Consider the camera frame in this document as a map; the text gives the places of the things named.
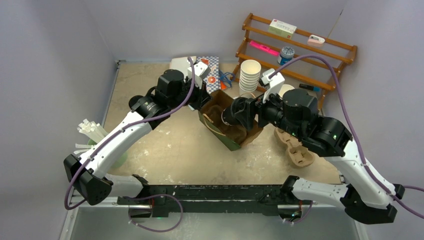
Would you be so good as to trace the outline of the dark takeout coffee cup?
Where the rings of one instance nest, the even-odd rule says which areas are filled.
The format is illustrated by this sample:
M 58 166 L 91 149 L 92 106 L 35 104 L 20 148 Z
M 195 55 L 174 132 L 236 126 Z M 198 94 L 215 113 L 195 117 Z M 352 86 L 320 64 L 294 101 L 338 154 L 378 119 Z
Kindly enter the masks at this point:
M 241 122 L 236 118 L 236 113 L 242 111 L 242 106 L 231 105 L 221 113 L 221 120 L 225 125 L 236 126 L 241 125 Z

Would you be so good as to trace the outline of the brown pulp cup carrier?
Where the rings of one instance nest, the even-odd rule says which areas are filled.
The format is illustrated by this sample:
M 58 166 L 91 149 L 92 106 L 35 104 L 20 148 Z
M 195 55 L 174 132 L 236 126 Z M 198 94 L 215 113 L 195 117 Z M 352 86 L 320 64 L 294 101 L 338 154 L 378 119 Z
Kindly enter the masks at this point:
M 241 144 L 247 137 L 247 131 L 239 125 L 224 124 L 221 119 L 222 112 L 221 106 L 213 105 L 203 113 L 206 127 L 218 137 L 226 137 L 237 144 Z

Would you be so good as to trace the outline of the green paper bag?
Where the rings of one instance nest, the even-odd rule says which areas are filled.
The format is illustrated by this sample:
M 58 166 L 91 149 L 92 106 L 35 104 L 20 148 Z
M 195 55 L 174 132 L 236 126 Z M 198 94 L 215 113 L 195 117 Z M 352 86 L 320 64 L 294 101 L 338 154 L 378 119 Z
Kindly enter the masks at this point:
M 198 112 L 199 121 L 232 152 L 245 148 L 263 131 L 257 121 L 253 122 L 251 130 L 246 130 L 241 125 L 224 124 L 221 114 L 233 101 L 234 99 L 224 91 L 216 90 L 211 93 L 211 99 Z

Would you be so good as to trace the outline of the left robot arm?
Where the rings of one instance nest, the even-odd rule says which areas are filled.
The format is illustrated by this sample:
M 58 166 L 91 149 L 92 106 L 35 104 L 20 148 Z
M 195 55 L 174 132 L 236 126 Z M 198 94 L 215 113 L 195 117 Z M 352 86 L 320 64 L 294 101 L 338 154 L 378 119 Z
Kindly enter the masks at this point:
M 108 174 L 112 165 L 140 138 L 181 107 L 191 105 L 200 109 L 209 99 L 204 78 L 210 73 L 207 66 L 187 72 L 168 69 L 159 76 L 157 85 L 145 95 L 133 96 L 130 112 L 104 139 L 87 152 L 70 154 L 63 161 L 67 178 L 89 205 L 97 205 L 107 197 L 129 197 L 138 205 L 146 203 L 149 191 L 138 175 Z

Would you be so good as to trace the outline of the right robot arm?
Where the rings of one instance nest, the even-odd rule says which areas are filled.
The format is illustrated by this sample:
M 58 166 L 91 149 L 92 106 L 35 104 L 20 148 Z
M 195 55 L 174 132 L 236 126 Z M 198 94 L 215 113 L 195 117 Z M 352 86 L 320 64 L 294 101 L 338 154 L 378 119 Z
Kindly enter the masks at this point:
M 319 114 L 318 101 L 303 89 L 283 96 L 270 94 L 256 98 L 238 97 L 223 112 L 222 120 L 251 130 L 254 122 L 268 124 L 296 138 L 303 147 L 331 163 L 344 177 L 344 183 L 313 182 L 291 175 L 281 187 L 280 196 L 288 204 L 309 200 L 339 207 L 357 222 L 374 225 L 393 223 L 405 188 L 386 181 L 365 158 L 344 124 Z

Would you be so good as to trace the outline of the dark printed coffee cup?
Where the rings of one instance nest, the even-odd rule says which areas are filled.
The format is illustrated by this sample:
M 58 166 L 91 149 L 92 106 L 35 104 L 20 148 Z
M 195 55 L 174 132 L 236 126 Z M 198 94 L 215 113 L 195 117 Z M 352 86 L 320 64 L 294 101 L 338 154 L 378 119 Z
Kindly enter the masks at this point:
M 288 91 L 294 90 L 295 87 L 290 84 L 283 84 L 278 92 L 278 95 L 283 98 L 284 94 Z

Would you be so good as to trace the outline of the orange paper bag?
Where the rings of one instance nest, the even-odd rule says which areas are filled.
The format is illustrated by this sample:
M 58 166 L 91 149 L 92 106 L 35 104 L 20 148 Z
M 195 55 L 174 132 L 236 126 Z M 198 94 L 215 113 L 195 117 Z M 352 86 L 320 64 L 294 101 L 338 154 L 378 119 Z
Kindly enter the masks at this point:
M 221 90 L 225 90 L 225 89 L 227 89 L 228 88 L 228 86 L 226 85 L 226 82 L 224 82 L 224 81 L 220 81 L 220 89 Z

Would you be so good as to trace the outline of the blue checkered bakery bag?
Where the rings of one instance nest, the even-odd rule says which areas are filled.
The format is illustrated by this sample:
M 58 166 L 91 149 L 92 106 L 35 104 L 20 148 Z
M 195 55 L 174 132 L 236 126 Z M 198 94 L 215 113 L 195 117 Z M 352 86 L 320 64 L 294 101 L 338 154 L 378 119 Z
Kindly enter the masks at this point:
M 219 57 L 218 56 L 197 56 L 197 62 L 203 62 L 210 68 L 210 73 L 203 79 L 206 83 L 206 91 L 211 94 L 221 89 L 219 80 Z

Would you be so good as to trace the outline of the stack of white paper cups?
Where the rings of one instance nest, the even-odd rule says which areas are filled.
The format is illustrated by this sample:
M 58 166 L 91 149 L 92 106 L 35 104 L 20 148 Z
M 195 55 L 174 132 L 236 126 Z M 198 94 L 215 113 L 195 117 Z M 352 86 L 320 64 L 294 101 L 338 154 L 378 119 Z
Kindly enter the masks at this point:
M 253 94 L 259 84 L 261 64 L 253 59 L 244 60 L 240 64 L 239 95 Z

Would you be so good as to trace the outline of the pink highlighter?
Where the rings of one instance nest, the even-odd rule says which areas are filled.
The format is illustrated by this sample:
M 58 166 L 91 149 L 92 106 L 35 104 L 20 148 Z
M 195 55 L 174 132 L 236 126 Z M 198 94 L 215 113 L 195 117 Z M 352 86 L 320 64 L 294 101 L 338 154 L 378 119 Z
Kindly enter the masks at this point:
M 280 55 L 279 51 L 275 51 L 275 50 L 271 49 L 270 47 L 267 47 L 263 44 L 259 44 L 258 42 L 254 41 L 254 40 L 251 40 L 249 42 L 249 45 L 256 48 L 256 49 L 259 49 L 259 50 L 261 50 L 261 51 L 263 51 L 267 54 L 270 54 L 270 55 L 273 55 L 273 56 L 276 56 L 276 57 L 278 57 Z

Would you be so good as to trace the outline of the blue lidded jar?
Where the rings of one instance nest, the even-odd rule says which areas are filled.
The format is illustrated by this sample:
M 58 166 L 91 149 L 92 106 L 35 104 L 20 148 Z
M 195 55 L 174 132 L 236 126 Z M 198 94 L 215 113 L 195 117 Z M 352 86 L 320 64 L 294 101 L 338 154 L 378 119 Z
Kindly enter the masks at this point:
M 291 61 L 295 56 L 295 50 L 291 46 L 284 46 L 277 57 L 277 63 L 279 65 L 284 65 L 287 62 Z

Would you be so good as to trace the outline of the dark blue marker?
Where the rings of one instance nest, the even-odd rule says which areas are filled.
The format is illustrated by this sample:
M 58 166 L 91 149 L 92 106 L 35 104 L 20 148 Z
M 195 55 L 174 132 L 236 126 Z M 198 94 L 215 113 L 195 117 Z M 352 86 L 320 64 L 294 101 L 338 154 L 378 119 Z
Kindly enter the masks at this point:
M 308 85 L 308 84 L 300 83 L 298 87 L 301 88 L 301 89 L 312 91 L 312 92 L 320 92 L 321 91 L 321 89 L 319 87 L 313 86 L 313 85 Z

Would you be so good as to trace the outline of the green straw holder cup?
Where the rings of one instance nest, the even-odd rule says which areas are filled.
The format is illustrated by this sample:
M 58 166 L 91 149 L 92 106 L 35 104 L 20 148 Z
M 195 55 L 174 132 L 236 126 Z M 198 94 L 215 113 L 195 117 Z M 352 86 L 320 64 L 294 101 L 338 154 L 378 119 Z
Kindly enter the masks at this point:
M 97 143 L 95 141 L 93 141 L 92 139 L 89 139 L 87 142 L 88 145 L 90 146 L 94 146 Z M 128 159 L 128 152 L 124 152 L 115 162 L 114 164 L 111 166 L 112 169 L 118 169 L 120 168 Z

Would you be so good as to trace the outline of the wrapped white straws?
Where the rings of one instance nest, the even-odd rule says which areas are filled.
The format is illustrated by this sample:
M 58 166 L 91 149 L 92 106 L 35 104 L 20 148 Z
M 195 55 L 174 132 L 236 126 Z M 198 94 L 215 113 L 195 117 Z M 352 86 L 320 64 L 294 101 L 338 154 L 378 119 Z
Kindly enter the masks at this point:
M 77 130 L 79 133 L 88 137 L 91 143 L 76 143 L 76 150 L 73 152 L 76 155 L 85 153 L 88 150 L 92 149 L 93 146 L 95 146 L 109 134 L 99 123 L 89 121 L 88 119 L 84 119 L 81 123 L 79 123 Z

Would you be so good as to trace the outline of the white green box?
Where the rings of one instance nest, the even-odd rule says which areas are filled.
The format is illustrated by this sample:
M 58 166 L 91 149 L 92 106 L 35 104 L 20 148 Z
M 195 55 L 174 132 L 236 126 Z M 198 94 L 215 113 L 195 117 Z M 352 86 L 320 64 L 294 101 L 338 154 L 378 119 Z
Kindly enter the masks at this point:
M 297 26 L 273 19 L 268 27 L 268 32 L 285 39 L 291 39 L 293 34 L 296 32 Z

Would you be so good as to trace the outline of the pink white small case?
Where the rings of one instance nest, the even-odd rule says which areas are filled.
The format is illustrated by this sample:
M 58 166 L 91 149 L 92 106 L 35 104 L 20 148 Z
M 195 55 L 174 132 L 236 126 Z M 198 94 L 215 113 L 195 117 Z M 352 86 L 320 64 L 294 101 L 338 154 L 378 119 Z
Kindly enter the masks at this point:
M 326 40 L 323 37 L 311 34 L 308 37 L 307 45 L 313 46 L 313 47 L 316 47 L 316 48 L 321 48 L 321 47 L 324 46 L 325 42 L 326 42 Z

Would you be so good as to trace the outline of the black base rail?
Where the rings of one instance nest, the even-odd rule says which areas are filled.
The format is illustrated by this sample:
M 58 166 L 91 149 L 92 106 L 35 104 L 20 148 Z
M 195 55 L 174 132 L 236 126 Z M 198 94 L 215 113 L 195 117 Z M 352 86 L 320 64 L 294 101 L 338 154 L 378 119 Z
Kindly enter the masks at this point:
M 146 185 L 136 198 L 122 197 L 119 205 L 147 205 L 152 217 L 170 213 L 262 214 L 289 218 L 310 204 L 284 192 L 280 184 L 257 185 Z

